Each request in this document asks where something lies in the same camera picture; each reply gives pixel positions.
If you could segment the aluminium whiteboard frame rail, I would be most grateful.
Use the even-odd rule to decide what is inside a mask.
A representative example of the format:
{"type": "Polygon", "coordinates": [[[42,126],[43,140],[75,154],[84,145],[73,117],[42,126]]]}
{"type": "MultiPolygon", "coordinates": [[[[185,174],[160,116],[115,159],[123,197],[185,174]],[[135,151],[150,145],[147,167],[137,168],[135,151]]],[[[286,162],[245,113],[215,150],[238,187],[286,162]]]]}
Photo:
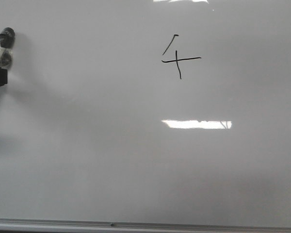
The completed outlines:
{"type": "Polygon", "coordinates": [[[0,232],[20,233],[291,233],[286,227],[212,226],[0,218],[0,232]]]}

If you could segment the white whiteboard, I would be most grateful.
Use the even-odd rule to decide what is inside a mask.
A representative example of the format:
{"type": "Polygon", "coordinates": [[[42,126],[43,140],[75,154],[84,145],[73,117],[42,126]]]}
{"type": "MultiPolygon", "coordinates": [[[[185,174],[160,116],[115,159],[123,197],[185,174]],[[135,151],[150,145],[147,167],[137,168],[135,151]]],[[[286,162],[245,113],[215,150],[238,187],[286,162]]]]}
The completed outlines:
{"type": "Polygon", "coordinates": [[[291,0],[0,0],[0,218],[291,227],[291,0]]]}

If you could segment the white black-tipped whiteboard marker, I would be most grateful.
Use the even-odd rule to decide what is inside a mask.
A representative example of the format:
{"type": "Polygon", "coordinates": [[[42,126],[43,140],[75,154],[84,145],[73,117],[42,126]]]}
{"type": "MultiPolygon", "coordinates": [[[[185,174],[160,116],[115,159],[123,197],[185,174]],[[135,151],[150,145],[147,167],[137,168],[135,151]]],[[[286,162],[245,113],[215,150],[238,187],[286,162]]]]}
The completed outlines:
{"type": "Polygon", "coordinates": [[[7,68],[12,64],[12,50],[15,43],[15,31],[10,28],[4,28],[0,33],[0,67],[7,68]]]}

